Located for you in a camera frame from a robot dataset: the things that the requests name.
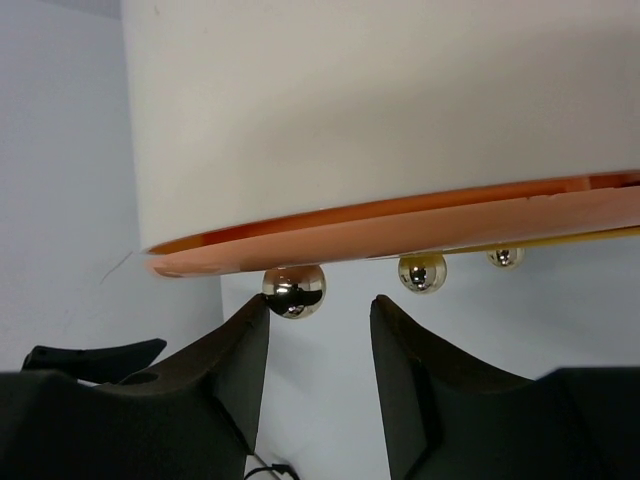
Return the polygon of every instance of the yellow edge strip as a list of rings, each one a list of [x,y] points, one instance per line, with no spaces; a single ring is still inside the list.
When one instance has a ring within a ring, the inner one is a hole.
[[[509,248],[549,247],[552,245],[563,245],[565,243],[590,242],[594,240],[609,240],[612,238],[630,237],[632,235],[640,235],[640,227],[618,228],[615,230],[606,230],[604,232],[580,233],[577,235],[565,235],[562,237],[542,238],[538,240],[525,240],[522,242],[494,243],[490,245],[475,247],[453,248],[451,250],[444,250],[442,253],[451,255],[454,253],[486,252],[488,250],[506,250]]]

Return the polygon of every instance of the shiny metallic ball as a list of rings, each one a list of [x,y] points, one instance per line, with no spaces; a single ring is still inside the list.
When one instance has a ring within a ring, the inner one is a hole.
[[[271,311],[284,318],[300,319],[315,312],[327,291],[322,269],[317,265],[274,268],[262,280],[262,295]]]
[[[447,262],[440,254],[401,257],[398,276],[402,284],[413,293],[433,293],[447,279]]]
[[[524,248],[509,248],[487,252],[489,261],[498,268],[511,270],[524,260]]]

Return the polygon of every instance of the white wall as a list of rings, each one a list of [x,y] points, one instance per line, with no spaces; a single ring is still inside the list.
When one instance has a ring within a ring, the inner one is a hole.
[[[511,272],[483,254],[448,261],[447,283],[427,296],[402,287],[397,260],[327,265],[318,312],[272,317],[257,447],[265,461],[291,462],[303,479],[389,479],[369,331],[377,294],[469,353],[527,377],[559,366],[640,365],[640,237],[530,250]],[[261,280],[222,279],[225,318]]]
[[[218,279],[154,278],[137,253],[120,22],[0,0],[0,71],[0,370],[36,344],[166,355],[219,325]]]

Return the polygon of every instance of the wire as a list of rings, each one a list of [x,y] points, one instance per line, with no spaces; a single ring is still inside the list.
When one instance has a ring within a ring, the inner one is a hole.
[[[279,463],[274,463],[270,467],[254,468],[253,470],[251,470],[249,473],[245,475],[244,480],[247,480],[249,477],[253,477],[256,473],[260,473],[260,472],[276,472],[281,475],[286,473],[293,480],[300,480],[300,477],[298,476],[298,474],[295,472],[295,470],[291,465],[282,465]]]

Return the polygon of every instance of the black object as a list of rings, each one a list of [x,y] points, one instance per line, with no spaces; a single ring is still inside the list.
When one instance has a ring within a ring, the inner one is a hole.
[[[279,473],[280,475],[284,475],[286,473],[292,478],[292,480],[300,480],[300,477],[298,476],[298,474],[295,472],[295,470],[291,465],[284,465],[280,463],[274,463],[270,467],[254,468],[253,470],[251,470],[249,473],[245,475],[244,480],[248,480],[249,478],[253,477],[256,473],[262,473],[262,472],[276,472],[276,473]]]
[[[640,369],[571,368],[535,382],[371,309],[389,466],[400,479],[640,478]]]
[[[64,350],[38,345],[24,359],[22,370],[58,370],[78,380],[118,383],[148,367],[167,346],[156,338],[113,348]]]
[[[255,448],[269,341],[256,296],[118,385],[0,375],[0,478],[240,480]]]

